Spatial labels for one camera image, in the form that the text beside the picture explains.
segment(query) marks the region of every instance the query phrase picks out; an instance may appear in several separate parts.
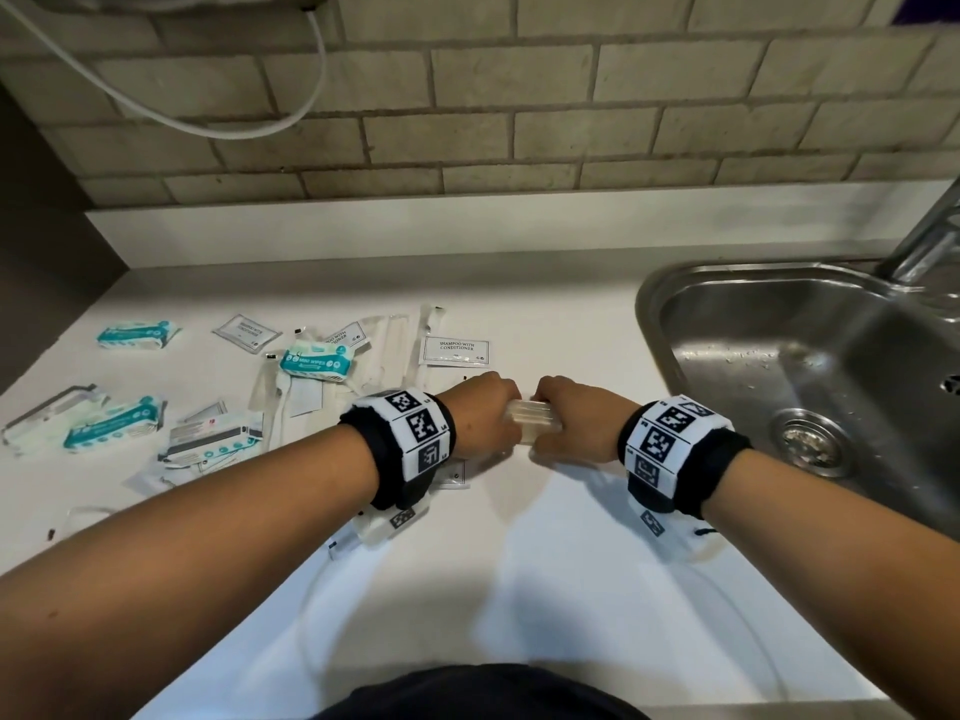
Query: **backsplash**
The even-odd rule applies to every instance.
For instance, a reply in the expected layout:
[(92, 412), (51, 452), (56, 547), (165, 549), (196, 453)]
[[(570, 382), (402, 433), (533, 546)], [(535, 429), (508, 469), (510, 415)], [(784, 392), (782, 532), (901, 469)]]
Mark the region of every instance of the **backsplash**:
[[(147, 106), (251, 126), (316, 55), (295, 10), (65, 17)], [(960, 174), (960, 29), (901, 0), (331, 0), (295, 128), (216, 141), (125, 112), (6, 16), (0, 80), (101, 207)]]

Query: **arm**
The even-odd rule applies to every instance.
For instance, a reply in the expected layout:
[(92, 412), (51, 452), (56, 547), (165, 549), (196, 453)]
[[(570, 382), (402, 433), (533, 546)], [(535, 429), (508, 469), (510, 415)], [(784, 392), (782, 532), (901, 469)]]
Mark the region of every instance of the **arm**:
[[(640, 405), (545, 377), (563, 431), (534, 446), (595, 463), (617, 457)], [(918, 717), (960, 715), (960, 544), (843, 487), (754, 450), (726, 470), (703, 516), (813, 627)]]
[[(470, 457), (520, 441), (495, 373), (439, 396)], [(126, 718), (259, 606), (378, 489), (364, 439), (325, 430), (140, 503), (0, 577), (0, 708)]]

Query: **hand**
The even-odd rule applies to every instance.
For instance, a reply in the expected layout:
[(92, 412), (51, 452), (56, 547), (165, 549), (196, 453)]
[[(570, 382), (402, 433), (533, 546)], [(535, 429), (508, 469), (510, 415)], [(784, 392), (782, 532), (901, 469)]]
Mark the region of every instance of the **hand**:
[(450, 410), (457, 428), (453, 456), (482, 457), (506, 452), (518, 445), (521, 425), (506, 419), (505, 415), (507, 402), (520, 398), (514, 380), (501, 379), (496, 371), (474, 376), (437, 394), (437, 399)]
[(534, 452), (543, 457), (597, 465), (618, 459), (620, 431), (641, 408), (606, 388), (578, 384), (566, 376), (544, 376), (536, 387), (534, 400), (550, 402), (563, 425), (560, 432), (540, 435)]

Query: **clear plastic container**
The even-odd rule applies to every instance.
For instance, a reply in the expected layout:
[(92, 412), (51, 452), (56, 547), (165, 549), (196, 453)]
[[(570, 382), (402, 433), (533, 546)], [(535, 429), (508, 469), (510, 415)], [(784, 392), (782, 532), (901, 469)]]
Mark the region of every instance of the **clear plastic container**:
[(563, 429), (557, 412), (542, 401), (511, 401), (507, 417), (523, 428), (521, 445), (533, 445), (540, 435)]

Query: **wristband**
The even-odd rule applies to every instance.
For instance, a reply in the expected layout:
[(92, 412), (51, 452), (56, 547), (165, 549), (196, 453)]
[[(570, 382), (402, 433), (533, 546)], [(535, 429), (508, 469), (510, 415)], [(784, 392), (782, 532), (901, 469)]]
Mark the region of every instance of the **wristband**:
[(426, 495), (456, 432), (450, 410), (418, 388), (391, 389), (353, 402), (340, 417), (366, 442), (380, 478), (371, 504), (407, 509)]
[(688, 396), (671, 396), (641, 407), (620, 434), (617, 452), (627, 468), (628, 491), (657, 513), (702, 519), (730, 463), (750, 439), (733, 423)]

